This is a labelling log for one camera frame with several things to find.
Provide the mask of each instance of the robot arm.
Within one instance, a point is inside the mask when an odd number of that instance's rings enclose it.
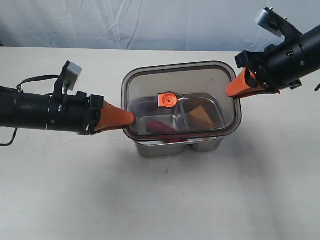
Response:
[[[273,8],[264,8],[256,19],[259,26],[278,37],[280,45],[264,52],[243,51],[235,57],[240,75],[227,87],[229,97],[279,94],[280,90],[302,86],[300,78],[320,69],[320,25],[302,34]]]
[[[60,75],[29,78],[17,89],[0,87],[0,127],[15,128],[12,140],[0,146],[11,145],[19,128],[94,135],[132,124],[133,113],[112,106],[103,96],[87,96],[80,91],[68,95],[81,71],[79,66],[67,61]],[[24,93],[22,90],[22,84],[48,79],[57,79],[51,94]]]

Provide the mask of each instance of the white table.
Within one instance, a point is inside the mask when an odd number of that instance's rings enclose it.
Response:
[[[135,68],[236,52],[0,47],[0,85],[83,68],[77,91],[120,105]],[[215,152],[142,158],[121,131],[21,129],[0,148],[1,240],[273,240],[320,236],[320,71],[303,87],[241,100],[242,123]],[[26,84],[49,93],[54,80]],[[1,128],[7,142],[12,129]]]

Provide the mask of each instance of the plastic lid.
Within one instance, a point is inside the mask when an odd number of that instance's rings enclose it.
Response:
[[[122,83],[122,108],[135,115],[124,132],[135,141],[220,137],[241,121],[226,88],[233,69],[218,61],[139,68]]]

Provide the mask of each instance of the white fabric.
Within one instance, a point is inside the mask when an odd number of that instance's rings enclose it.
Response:
[[[4,0],[5,46],[260,51],[282,40],[257,26],[261,7],[307,32],[320,24],[310,0]]]

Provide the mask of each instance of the clear plastic container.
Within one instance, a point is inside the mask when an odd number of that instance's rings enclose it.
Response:
[[[235,77],[218,61],[133,70],[122,83],[122,108],[135,115],[125,134],[146,157],[178,154],[186,145],[196,152],[216,149],[241,122],[240,100],[226,94]]]

